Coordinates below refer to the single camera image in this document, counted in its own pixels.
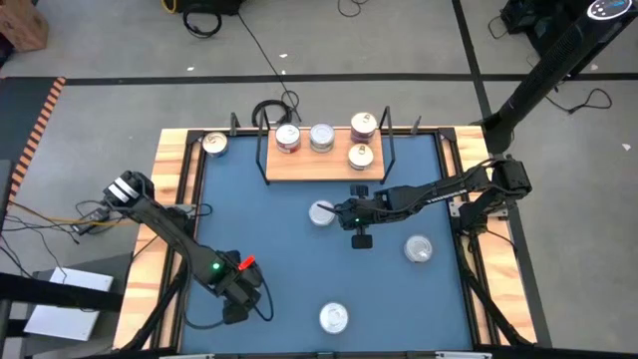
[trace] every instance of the canned food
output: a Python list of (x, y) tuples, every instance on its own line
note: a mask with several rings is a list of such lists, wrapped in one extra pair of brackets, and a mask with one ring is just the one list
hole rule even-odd
[(332, 150), (335, 143), (335, 130), (330, 125), (319, 124), (310, 129), (310, 148), (318, 153)]
[(374, 137), (369, 137), (369, 138), (360, 138), (358, 137), (354, 132), (350, 132), (350, 140), (352, 140), (353, 143), (355, 144), (366, 144), (366, 145), (370, 145), (370, 143), (372, 142), (372, 139)]
[(339, 334), (348, 326), (348, 311), (346, 307), (330, 302), (321, 308), (319, 324), (328, 334)]
[(348, 153), (350, 167), (357, 171), (367, 169), (372, 164), (372, 160), (374, 158), (372, 149), (370, 149), (367, 145), (362, 144), (353, 146)]
[(281, 125), (275, 132), (277, 149), (285, 154), (292, 154), (301, 148), (301, 133), (296, 126)]
[(406, 241), (404, 251), (410, 261), (423, 263), (432, 257), (432, 244), (424, 235), (415, 234)]
[(209, 155), (219, 158), (228, 151), (228, 138), (223, 133), (210, 133), (203, 138), (201, 146)]
[(319, 204), (328, 208), (334, 208), (334, 206), (327, 200), (317, 200), (316, 202), (312, 203), (310, 209), (308, 210), (310, 220), (312, 220), (315, 225), (326, 226), (332, 223), (335, 218), (335, 213), (320, 207)]
[(350, 121), (351, 138), (355, 142), (372, 139), (376, 130), (377, 119), (372, 114), (359, 113)]

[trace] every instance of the black stand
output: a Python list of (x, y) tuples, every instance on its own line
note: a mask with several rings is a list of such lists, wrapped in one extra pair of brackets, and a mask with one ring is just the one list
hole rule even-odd
[(509, 148), (514, 127), (615, 30), (621, 18), (594, 20), (583, 14), (565, 31), (500, 110), (479, 122), (490, 153), (502, 154)]

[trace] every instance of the concrete floor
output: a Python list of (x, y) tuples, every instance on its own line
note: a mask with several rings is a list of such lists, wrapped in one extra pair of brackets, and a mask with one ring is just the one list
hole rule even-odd
[[(486, 21), (504, 2), (462, 1), (479, 67), (483, 73), (526, 73), (524, 56), (507, 55), (521, 54), (525, 46), (531, 53), (525, 39), (494, 41), (486, 30)], [(18, 54), (0, 76), (270, 74), (236, 18), (224, 17), (217, 37), (199, 41), (156, 0), (49, 1), (39, 9), (51, 24), (49, 47)], [(316, 0), (248, 1), (242, 14), (278, 71), (288, 74), (470, 71), (448, 0), (371, 0), (354, 19), (341, 17), (336, 2)], [(638, 71), (635, 30), (633, 24), (594, 60), (597, 72)], [(494, 111), (515, 86), (485, 83)], [(345, 125), (354, 112), (381, 112), (386, 105), (399, 125), (419, 115), (423, 125), (464, 125), (480, 118), (472, 82), (288, 87), (301, 98), (305, 125)], [(638, 331), (638, 280), (632, 275), (638, 253), (631, 222), (638, 206), (638, 158), (635, 149), (622, 147), (638, 144), (638, 125), (632, 121), (638, 83), (574, 82), (551, 97), (577, 105), (594, 87), (611, 95), (611, 110), (566, 116), (543, 102), (516, 129), (511, 153), (523, 160), (534, 187), (520, 203), (522, 222), (554, 346), (638, 352), (633, 335)], [(230, 112), (247, 125), (258, 102), (280, 94), (277, 84), (67, 86), (17, 201), (50, 215), (75, 216), (74, 203), (100, 198), (122, 171), (150, 174), (162, 128), (226, 127)], [(115, 228), (83, 236), (75, 245), (60, 232), (46, 232), (65, 265), (131, 252), (136, 233), (134, 227)], [(36, 233), (6, 237), (29, 270), (54, 265)], [(0, 269), (16, 272), (4, 259)], [(103, 347), (87, 344), (47, 357), (68, 358)]]

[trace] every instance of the wooden shelf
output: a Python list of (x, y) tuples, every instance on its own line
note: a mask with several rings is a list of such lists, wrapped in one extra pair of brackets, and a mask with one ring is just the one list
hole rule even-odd
[(310, 128), (300, 128), (301, 149), (294, 154), (277, 150), (275, 131), (268, 133), (266, 178), (268, 180), (382, 180), (385, 174), (381, 133), (368, 145), (374, 154), (372, 165), (356, 171), (348, 163), (348, 152), (355, 145), (350, 140), (350, 128), (335, 128), (332, 151), (319, 154), (310, 148)]

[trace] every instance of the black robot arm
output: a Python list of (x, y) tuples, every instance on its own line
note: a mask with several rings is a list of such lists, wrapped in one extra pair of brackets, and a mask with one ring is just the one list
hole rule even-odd
[(104, 204), (137, 223), (143, 223), (186, 261), (187, 271), (215, 296), (223, 296), (223, 322), (248, 318), (260, 298), (263, 278), (254, 258), (240, 262), (239, 252), (214, 250), (186, 234), (187, 214), (166, 209), (155, 200), (154, 185), (143, 174), (124, 172), (104, 190)]
[[(492, 170), (491, 179), (487, 170)], [(472, 191), (483, 191), (472, 203), (460, 208), (460, 229), (485, 221), (486, 215), (506, 199), (521, 199), (531, 191), (523, 164), (511, 157), (486, 160), (462, 174), (420, 186), (400, 185), (376, 191), (366, 199), (368, 188), (353, 185), (349, 198), (334, 208), (322, 206), (339, 217), (345, 230), (357, 230), (352, 238), (355, 248), (372, 247), (372, 237), (365, 234), (370, 224), (400, 221), (418, 213), (424, 206)]]

